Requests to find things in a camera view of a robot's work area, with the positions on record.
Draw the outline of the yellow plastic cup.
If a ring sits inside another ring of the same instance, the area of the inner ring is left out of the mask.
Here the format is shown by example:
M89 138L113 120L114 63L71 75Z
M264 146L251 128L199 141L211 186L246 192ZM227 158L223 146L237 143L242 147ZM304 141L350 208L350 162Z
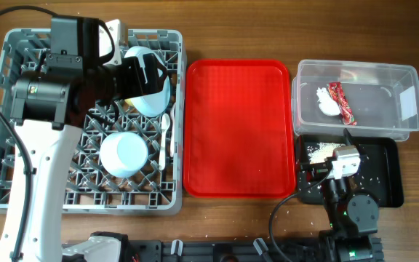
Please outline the yellow plastic cup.
M134 106L132 98L125 99L124 102L129 106Z

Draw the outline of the light blue plate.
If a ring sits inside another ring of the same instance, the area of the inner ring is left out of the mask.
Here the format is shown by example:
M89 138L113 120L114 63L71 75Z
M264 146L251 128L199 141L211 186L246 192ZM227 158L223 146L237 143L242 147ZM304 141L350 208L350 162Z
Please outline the light blue plate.
M146 68L143 61L143 56L152 54L159 61L159 64L164 67L164 62L152 49L147 47L135 46L127 50L124 57L137 57L141 67ZM165 76L163 83L163 90L150 95L144 95L141 97L132 98L134 107L142 115L147 116L148 118L153 118L163 113L169 103L171 95L171 86L169 82L168 73L164 72L162 69L158 68L157 72L159 76Z

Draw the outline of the white napkin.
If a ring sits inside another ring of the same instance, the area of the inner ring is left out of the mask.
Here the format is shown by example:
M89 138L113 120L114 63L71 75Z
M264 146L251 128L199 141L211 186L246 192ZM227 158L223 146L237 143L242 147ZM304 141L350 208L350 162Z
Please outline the white napkin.
M338 104L332 99L325 87L319 87L316 91L318 97L318 106L320 111L326 116L340 115L340 108Z

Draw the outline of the red snack wrapper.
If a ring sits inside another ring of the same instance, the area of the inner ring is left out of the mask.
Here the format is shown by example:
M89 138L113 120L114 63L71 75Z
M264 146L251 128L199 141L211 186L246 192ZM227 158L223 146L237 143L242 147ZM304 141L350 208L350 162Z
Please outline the red snack wrapper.
M351 107L343 91L342 84L340 82L330 82L327 89L331 98L337 103L340 109L340 115L342 116L343 123L345 125L357 125Z

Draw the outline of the light blue bowl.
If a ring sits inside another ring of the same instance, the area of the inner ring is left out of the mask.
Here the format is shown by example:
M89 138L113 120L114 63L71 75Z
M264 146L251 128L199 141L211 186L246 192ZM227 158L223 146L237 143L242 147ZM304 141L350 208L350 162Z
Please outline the light blue bowl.
M148 147L133 132L115 132L100 146L100 161L105 170L117 178L128 178L140 171L147 162Z

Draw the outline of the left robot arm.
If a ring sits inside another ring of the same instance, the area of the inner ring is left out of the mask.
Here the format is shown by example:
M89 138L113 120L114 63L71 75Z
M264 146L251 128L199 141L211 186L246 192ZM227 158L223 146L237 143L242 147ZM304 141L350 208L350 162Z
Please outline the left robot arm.
M12 91L9 131L15 166L0 240L0 261L124 261L127 236L100 233L65 248L60 240L68 171L84 120L95 106L161 91L167 69L157 56L100 54L97 18L54 15L47 68L26 71Z

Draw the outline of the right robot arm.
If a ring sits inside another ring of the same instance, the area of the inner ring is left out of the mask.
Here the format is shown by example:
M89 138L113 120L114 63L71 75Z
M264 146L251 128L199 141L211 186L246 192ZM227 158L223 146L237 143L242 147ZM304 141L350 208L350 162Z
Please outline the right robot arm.
M322 190L330 229L319 233L325 261L383 261L383 246L378 232L379 205L375 197L350 186L361 163L368 159L365 150L348 130L343 131L344 146L319 163L301 163L307 181Z

